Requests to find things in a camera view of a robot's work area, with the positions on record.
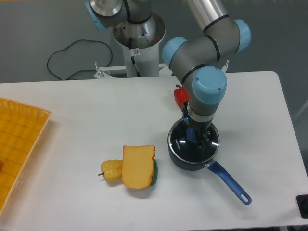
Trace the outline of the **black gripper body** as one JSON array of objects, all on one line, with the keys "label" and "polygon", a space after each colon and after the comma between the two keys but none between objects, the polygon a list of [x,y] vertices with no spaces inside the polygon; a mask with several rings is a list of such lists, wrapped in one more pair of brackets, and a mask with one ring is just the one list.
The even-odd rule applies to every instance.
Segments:
[{"label": "black gripper body", "polygon": [[186,124],[191,127],[194,131],[198,133],[207,132],[208,128],[210,127],[213,114],[210,115],[199,115],[195,113],[189,105],[188,101],[185,101],[181,107],[182,117]]}]

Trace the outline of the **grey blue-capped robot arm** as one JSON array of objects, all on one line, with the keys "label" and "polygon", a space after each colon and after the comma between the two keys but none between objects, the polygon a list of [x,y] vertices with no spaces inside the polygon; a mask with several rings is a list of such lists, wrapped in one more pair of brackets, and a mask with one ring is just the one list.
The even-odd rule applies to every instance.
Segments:
[{"label": "grey blue-capped robot arm", "polygon": [[192,129],[190,139],[203,145],[209,140],[208,128],[227,86],[224,72],[214,63],[246,48],[251,41],[249,26],[232,20],[219,0],[190,0],[203,36],[193,42],[183,37],[159,44],[166,29],[163,20],[152,12],[149,0],[89,0],[86,9],[96,27],[113,29],[122,46],[128,77],[154,77],[159,73],[159,58],[177,77],[189,94],[182,108]]}]

